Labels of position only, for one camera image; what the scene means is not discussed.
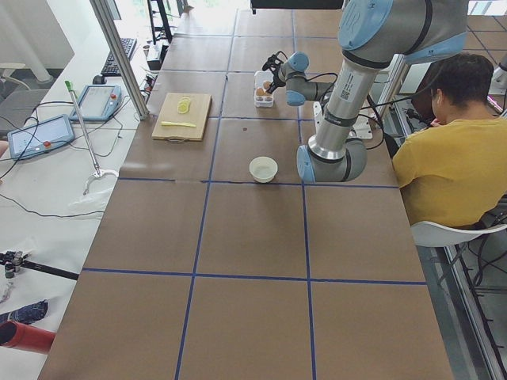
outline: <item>white bowl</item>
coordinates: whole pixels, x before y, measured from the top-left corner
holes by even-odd
[[[257,182],[265,184],[270,182],[278,171],[278,164],[269,157],[257,157],[250,163],[250,174]]]

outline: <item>keyboard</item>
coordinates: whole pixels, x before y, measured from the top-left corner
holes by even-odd
[[[125,54],[127,58],[130,60],[134,55],[135,44],[137,43],[137,39],[135,38],[122,38],[121,44],[124,47]],[[104,67],[102,67],[101,74],[105,77],[119,77],[120,69],[112,55],[112,52],[109,52],[108,58],[105,60]]]

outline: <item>yellow shirt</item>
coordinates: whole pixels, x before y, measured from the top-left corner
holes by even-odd
[[[507,192],[507,120],[454,120],[414,133],[393,166],[410,224],[474,224]]]

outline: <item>cutting board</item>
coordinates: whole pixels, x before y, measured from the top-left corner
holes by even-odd
[[[190,98],[187,113],[178,113],[177,103],[182,97]],[[158,114],[157,123],[151,137],[153,139],[181,139],[201,141],[206,127],[212,96],[208,93],[167,93],[164,104]],[[162,121],[192,123],[195,127],[162,126]]]

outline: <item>tablet device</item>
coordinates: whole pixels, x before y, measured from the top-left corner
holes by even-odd
[[[101,123],[111,118],[121,102],[121,87],[118,85],[87,85],[78,98],[79,109],[84,121]],[[75,110],[69,116],[79,121]]]
[[[67,115],[60,115],[7,134],[10,157],[26,159],[47,153],[74,140]]]

